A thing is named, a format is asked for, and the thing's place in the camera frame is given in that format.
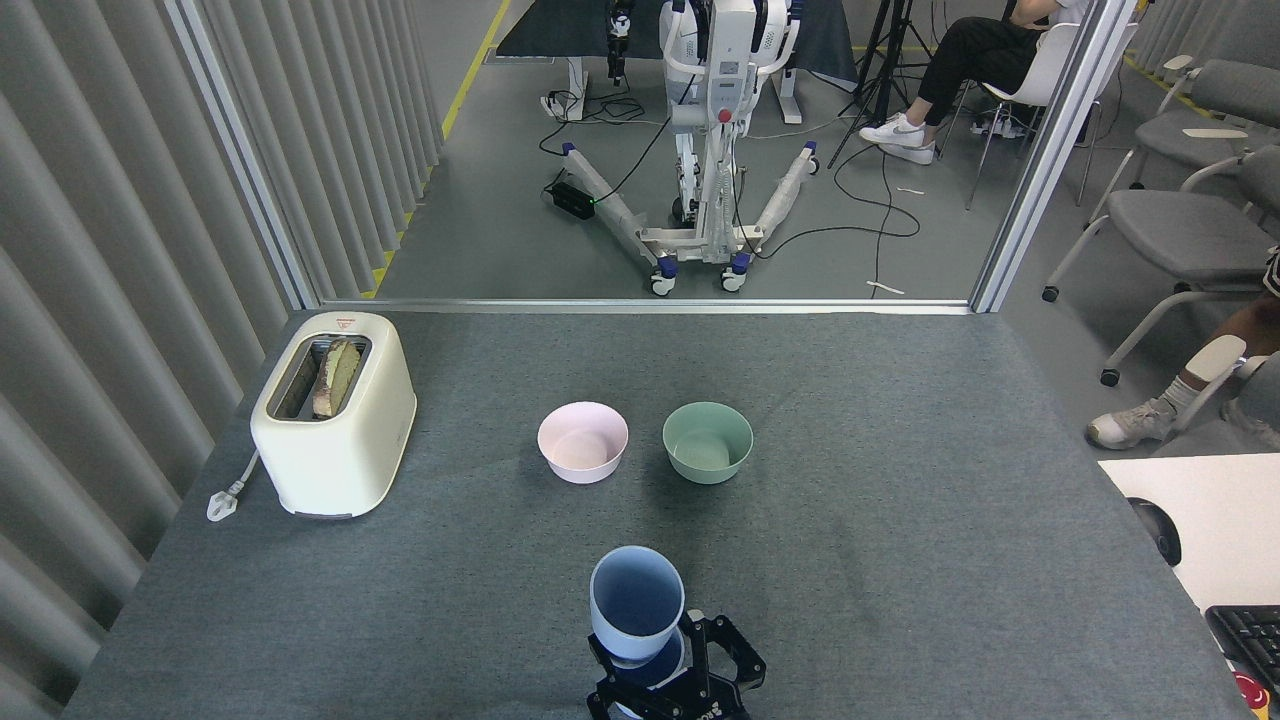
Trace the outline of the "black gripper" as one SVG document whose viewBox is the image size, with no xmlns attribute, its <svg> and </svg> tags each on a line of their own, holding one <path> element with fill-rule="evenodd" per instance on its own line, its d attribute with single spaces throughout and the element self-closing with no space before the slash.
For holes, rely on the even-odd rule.
<svg viewBox="0 0 1280 720">
<path fill-rule="evenodd" d="M 749 719 L 742 692 L 758 688 L 767 665 L 736 625 L 724 615 L 708 618 L 700 610 L 684 615 L 684 635 L 691 666 L 684 673 L 684 698 L 652 696 L 652 692 L 622 676 L 611 653 L 595 634 L 588 644 L 605 676 L 588 697 L 593 719 L 608 719 L 609 707 L 625 705 L 640 719 Z M 732 680 L 710 670 L 708 646 L 719 646 L 735 665 Z"/>
</svg>

